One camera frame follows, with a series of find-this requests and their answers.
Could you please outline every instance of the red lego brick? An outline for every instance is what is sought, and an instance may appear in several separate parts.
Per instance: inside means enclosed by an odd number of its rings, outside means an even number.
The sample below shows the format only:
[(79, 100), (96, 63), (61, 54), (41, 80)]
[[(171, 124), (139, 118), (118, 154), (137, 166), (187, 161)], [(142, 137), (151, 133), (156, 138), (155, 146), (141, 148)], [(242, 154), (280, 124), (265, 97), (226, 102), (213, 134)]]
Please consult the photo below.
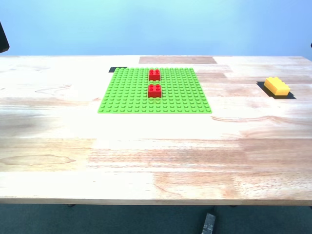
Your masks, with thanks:
[(160, 84), (148, 86), (148, 97), (149, 98), (161, 98), (161, 86)]
[(150, 70), (148, 73), (148, 79), (149, 80), (160, 80), (160, 71), (158, 69)]

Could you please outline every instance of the dark floor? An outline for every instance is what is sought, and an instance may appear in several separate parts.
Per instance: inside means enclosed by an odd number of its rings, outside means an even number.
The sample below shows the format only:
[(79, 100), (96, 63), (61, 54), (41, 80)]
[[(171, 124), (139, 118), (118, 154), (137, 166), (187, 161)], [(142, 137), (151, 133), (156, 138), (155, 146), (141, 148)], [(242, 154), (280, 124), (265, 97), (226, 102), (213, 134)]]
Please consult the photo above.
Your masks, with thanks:
[(309, 207), (0, 204), (0, 234), (199, 234), (215, 212), (216, 234), (312, 234)]

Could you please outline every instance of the tabletop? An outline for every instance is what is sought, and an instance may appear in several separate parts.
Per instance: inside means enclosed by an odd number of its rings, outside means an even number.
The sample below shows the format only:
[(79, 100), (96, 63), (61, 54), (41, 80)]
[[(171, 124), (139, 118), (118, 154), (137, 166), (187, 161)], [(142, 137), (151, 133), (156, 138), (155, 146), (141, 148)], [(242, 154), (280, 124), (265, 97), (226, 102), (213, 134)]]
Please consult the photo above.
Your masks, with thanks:
[[(213, 113), (98, 114), (119, 66), (193, 68)], [(312, 205), (303, 57), (2, 56), (0, 81), (0, 203)]]

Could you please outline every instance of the black object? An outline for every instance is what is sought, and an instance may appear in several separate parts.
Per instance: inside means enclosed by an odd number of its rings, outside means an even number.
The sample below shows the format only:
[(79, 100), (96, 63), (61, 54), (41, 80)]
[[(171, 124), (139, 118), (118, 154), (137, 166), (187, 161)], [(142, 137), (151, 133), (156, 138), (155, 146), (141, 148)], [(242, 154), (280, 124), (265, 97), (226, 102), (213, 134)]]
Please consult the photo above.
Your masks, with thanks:
[(114, 72), (116, 68), (127, 68), (127, 67), (111, 67), (111, 69), (109, 69), (109, 72)]
[(207, 213), (203, 231), (201, 234), (212, 234), (214, 231), (214, 225), (215, 225), (215, 216)]
[(7, 51), (9, 48), (10, 46), (9, 46), (8, 40), (6, 39), (4, 30), (0, 22), (0, 53)]
[(287, 96), (275, 96), (267, 87), (264, 86), (264, 82), (257, 82), (257, 85), (269, 96), (274, 99), (296, 99), (294, 95), (289, 92)]

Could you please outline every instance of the blue wall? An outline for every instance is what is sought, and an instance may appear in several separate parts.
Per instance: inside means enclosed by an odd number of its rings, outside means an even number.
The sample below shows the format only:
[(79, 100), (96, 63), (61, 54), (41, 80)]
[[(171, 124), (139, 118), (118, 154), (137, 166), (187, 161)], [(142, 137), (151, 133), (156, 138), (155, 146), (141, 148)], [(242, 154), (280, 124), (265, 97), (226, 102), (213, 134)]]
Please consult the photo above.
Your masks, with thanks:
[(312, 59), (311, 0), (1, 0), (3, 55)]

